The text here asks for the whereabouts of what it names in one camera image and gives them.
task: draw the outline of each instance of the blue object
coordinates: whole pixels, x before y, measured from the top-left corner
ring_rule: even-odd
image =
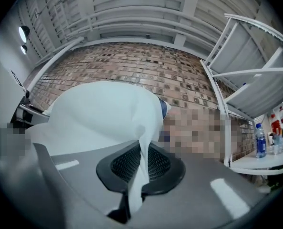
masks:
[[[257,154],[256,158],[263,158],[266,156],[266,141],[264,130],[261,127],[261,124],[256,124],[256,138],[257,138]]]
[[[164,142],[170,142],[170,134],[167,131],[162,131],[162,134],[164,136]]]
[[[159,100],[162,107],[162,119],[164,119],[167,115],[167,104],[162,99],[159,98]]]

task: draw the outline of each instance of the white cloth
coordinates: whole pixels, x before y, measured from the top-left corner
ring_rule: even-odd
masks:
[[[64,92],[47,113],[49,121],[29,128],[27,134],[51,156],[139,140],[141,163],[129,185],[130,212],[136,212],[142,205],[141,188],[149,183],[148,146],[158,141],[163,125],[158,97],[126,83],[87,83]]]

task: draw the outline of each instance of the wall light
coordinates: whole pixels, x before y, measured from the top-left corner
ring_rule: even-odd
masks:
[[[22,25],[19,27],[19,34],[24,43],[26,43],[29,33],[30,29],[28,28],[28,26]]]
[[[23,54],[25,55],[26,52],[27,52],[27,47],[25,45],[22,45],[21,50],[22,50]]]

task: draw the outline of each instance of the red bottle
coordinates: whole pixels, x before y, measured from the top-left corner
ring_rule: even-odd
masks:
[[[279,120],[275,117],[275,115],[271,115],[272,118],[272,131],[275,132],[276,134],[280,134],[281,133],[281,127],[280,127],[280,123]]]

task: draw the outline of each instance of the gray table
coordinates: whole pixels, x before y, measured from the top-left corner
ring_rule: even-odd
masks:
[[[107,215],[118,207],[121,194],[105,188],[97,177],[96,166],[102,158],[132,142],[51,158],[55,165],[79,161],[79,165],[61,170],[60,174],[80,197]],[[210,182],[218,178],[223,178],[251,208],[263,198],[263,195],[241,176],[211,158],[203,158],[203,154],[176,155],[186,166],[186,174],[181,183],[167,194],[147,197],[140,210],[128,222],[128,226],[148,229],[158,226],[165,229],[210,229],[231,222],[230,213],[210,186]]]

